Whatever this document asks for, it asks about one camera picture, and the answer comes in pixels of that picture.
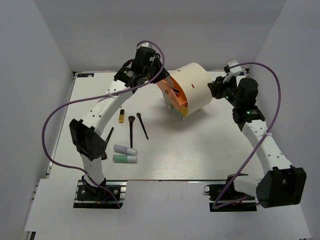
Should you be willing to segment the cream round drawer organizer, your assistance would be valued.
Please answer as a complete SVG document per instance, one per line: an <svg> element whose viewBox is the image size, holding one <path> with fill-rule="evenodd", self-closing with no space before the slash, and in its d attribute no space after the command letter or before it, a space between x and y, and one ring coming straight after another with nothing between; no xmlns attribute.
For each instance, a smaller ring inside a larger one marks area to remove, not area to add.
<svg viewBox="0 0 320 240"><path fill-rule="evenodd" d="M208 83L212 81L210 74L198 63L192 62L178 69L172 70L170 77L173 77L183 89L187 103L188 114L186 117L207 106L213 99ZM169 100L162 96L168 108L175 110L180 119L180 112L170 104Z"/></svg>

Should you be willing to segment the yellow organizer drawer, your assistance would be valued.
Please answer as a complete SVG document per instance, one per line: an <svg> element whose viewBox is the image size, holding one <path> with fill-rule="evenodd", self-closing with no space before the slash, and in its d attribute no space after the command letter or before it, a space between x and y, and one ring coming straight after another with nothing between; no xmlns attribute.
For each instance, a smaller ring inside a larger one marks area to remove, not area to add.
<svg viewBox="0 0 320 240"><path fill-rule="evenodd" d="M181 105L179 107L179 113L181 114L182 118L185 118L188 115L188 106L187 105Z"/></svg>

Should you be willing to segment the black makeup brush slim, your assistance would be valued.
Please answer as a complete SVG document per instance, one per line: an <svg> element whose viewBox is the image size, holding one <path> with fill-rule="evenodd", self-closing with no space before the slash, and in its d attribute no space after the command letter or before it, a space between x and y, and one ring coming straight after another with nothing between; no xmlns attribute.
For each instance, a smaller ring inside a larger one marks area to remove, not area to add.
<svg viewBox="0 0 320 240"><path fill-rule="evenodd" d="M146 139L148 140L148 139L149 139L149 136L148 136L148 134L147 134L145 125L144 125L144 123L143 123L141 113L137 112L137 113L136 113L136 116L138 117L139 122L140 122L140 125L141 125L141 127L142 127L142 130L143 130L143 132L144 132L144 135L145 135Z"/></svg>

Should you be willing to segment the black makeup brush wide head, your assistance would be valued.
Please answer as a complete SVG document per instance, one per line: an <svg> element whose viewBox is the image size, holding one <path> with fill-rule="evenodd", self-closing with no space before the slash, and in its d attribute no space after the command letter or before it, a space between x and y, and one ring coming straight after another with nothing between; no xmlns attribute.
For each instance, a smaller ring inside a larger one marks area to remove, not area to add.
<svg viewBox="0 0 320 240"><path fill-rule="evenodd" d="M133 123L135 121L135 117L133 115L130 115L128 117L128 121L129 121L130 147L133 148Z"/></svg>

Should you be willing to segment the black gold square lipstick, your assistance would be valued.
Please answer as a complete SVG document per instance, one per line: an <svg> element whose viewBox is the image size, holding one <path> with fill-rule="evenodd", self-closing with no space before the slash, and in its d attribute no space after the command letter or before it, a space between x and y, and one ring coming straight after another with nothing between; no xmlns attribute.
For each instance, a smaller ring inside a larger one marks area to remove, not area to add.
<svg viewBox="0 0 320 240"><path fill-rule="evenodd" d="M124 121L125 121L125 110L121 109L119 112L118 122L122 124L124 123Z"/></svg>

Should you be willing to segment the rose gold lipstick tube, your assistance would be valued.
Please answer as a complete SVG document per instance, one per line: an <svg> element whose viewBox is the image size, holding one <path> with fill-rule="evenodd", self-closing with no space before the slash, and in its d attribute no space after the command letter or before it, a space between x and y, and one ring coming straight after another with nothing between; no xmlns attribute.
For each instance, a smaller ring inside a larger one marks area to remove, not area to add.
<svg viewBox="0 0 320 240"><path fill-rule="evenodd" d="M172 78L170 76L166 77L165 80L166 80L166 82L169 84L169 86L171 88L174 87L175 84L174 84L174 82L173 82L173 80L172 80Z"/></svg>

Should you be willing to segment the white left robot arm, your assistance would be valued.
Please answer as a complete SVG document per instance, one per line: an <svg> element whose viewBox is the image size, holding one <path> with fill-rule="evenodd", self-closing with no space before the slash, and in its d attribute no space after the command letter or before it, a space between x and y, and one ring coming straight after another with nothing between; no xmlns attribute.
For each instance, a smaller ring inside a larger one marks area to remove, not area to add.
<svg viewBox="0 0 320 240"><path fill-rule="evenodd" d="M70 122L71 139L86 171L82 181L89 186L88 193L94 199L99 200L106 193L102 155L107 143L101 135L107 123L138 86L148 81L157 83L167 77L169 73L163 68L160 54L150 47L140 46L134 59L127 61L115 74L106 91L107 97L99 100L80 120Z"/></svg>

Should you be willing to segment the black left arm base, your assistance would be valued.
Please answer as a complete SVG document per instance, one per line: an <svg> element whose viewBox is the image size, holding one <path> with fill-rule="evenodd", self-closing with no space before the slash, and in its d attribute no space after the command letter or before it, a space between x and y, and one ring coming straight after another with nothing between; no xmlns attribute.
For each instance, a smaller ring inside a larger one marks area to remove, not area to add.
<svg viewBox="0 0 320 240"><path fill-rule="evenodd" d="M120 207L122 207L127 189L126 181L107 181L106 186L115 198ZM97 194L94 194L86 187L81 180L77 183L76 193L73 202L75 209L116 209L119 207L108 191L99 188Z"/></svg>

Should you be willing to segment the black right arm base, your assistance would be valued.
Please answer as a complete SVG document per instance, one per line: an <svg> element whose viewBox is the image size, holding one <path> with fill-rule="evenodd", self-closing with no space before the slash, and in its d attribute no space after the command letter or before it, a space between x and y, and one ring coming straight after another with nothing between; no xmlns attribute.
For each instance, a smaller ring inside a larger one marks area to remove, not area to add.
<svg viewBox="0 0 320 240"><path fill-rule="evenodd" d="M216 199L225 188L227 183L232 179L233 175L229 175L225 181L215 181L207 184L203 188L203 192L208 196L209 199L209 210L212 213L227 213L227 212L256 212L257 204L254 197L248 197L243 200L238 200L227 206L223 206L218 209L214 209L213 205ZM217 205L232 202L240 198L247 197L248 195L242 192L238 192L234 189L234 184L228 188L228 190L223 194Z"/></svg>

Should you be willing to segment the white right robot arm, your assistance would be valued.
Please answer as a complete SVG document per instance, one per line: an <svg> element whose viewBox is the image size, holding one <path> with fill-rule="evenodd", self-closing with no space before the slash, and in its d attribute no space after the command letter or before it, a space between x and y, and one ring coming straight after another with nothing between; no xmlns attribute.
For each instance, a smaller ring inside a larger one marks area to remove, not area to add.
<svg viewBox="0 0 320 240"><path fill-rule="evenodd" d="M240 201L250 196L263 208L300 204L307 174L302 167L293 166L268 132L265 117L256 105L257 81L249 77L237 81L233 76L224 82L219 76L208 83L208 88L213 98L226 99L232 105L233 120L251 143L264 174L261 179L242 172L229 175L225 190L217 198L227 195L232 201Z"/></svg>

